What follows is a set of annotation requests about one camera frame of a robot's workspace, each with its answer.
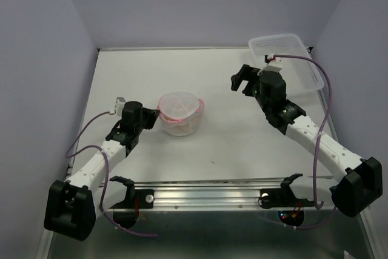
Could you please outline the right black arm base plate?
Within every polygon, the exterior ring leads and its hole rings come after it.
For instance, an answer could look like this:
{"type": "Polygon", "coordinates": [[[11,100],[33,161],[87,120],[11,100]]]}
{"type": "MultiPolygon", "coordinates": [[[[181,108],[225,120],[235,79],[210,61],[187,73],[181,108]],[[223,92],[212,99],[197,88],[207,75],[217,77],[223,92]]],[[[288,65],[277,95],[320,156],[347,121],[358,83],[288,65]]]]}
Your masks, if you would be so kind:
{"type": "Polygon", "coordinates": [[[301,182],[301,173],[293,174],[283,179],[280,186],[277,188],[264,188],[260,190],[258,204],[264,209],[271,209],[273,207],[312,207],[314,203],[312,200],[306,198],[297,198],[290,186],[296,180],[301,182]]]}

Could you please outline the white mesh pink-trimmed laundry bag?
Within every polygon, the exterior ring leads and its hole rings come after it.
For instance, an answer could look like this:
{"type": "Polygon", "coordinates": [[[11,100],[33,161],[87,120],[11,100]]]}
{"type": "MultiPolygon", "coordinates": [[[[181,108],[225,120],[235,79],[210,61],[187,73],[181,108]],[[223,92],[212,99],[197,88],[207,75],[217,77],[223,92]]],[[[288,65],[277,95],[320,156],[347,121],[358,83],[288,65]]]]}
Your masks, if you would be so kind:
{"type": "Polygon", "coordinates": [[[189,92],[171,92],[158,102],[159,117],[163,114],[172,119],[186,119],[204,111],[204,101],[189,92]]]}

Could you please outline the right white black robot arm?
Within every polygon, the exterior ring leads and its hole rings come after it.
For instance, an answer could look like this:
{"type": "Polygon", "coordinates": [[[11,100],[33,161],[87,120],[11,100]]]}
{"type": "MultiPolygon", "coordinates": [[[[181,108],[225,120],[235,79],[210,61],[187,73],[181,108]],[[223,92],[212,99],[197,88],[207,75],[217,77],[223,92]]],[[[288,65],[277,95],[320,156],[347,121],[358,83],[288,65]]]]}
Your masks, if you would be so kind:
{"type": "Polygon", "coordinates": [[[231,90],[238,90],[243,81],[247,81],[243,94],[256,99],[269,124],[306,149],[332,174],[331,178],[293,174],[278,188],[261,191],[261,207],[311,207],[323,202],[355,217],[382,196],[381,163],[374,157],[362,158],[319,131],[307,113],[287,99],[286,82],[278,69],[260,70],[244,64],[231,77],[231,90]]]}

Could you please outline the beige bra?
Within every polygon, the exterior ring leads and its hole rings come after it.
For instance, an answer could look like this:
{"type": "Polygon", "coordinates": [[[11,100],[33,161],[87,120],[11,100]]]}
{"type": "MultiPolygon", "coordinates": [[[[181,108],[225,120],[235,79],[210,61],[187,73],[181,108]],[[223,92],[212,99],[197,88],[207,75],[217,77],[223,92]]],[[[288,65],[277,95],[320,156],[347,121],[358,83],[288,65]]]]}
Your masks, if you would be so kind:
{"type": "Polygon", "coordinates": [[[162,129],[169,135],[187,136],[197,131],[202,120],[202,113],[192,115],[186,119],[172,119],[163,114],[159,118],[162,129]]]}

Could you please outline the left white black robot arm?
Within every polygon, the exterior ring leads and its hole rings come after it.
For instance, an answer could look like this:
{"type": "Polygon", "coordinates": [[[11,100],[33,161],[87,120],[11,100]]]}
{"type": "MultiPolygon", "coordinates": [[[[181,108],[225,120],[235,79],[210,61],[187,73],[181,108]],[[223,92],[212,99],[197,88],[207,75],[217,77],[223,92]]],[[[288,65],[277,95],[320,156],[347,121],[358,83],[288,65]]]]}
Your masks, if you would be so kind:
{"type": "Polygon", "coordinates": [[[137,189],[133,180],[112,177],[110,171],[129,156],[142,131],[152,129],[159,114],[158,109],[147,109],[138,101],[117,98],[108,115],[119,120],[101,146],[92,146],[96,153],[65,181],[56,180],[50,186],[44,228],[84,241],[100,216],[113,220],[107,213],[113,206],[129,208],[135,216],[141,209],[152,209],[154,190],[137,189]]]}

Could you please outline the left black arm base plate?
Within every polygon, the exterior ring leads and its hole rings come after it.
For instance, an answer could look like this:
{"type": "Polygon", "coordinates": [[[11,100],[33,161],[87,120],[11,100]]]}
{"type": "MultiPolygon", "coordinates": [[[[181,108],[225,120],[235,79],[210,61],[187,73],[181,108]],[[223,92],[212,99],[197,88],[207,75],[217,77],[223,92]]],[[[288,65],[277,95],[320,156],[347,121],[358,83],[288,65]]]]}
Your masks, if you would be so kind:
{"type": "Polygon", "coordinates": [[[113,176],[108,183],[103,206],[109,209],[153,209],[155,191],[135,186],[133,180],[113,176]]]}

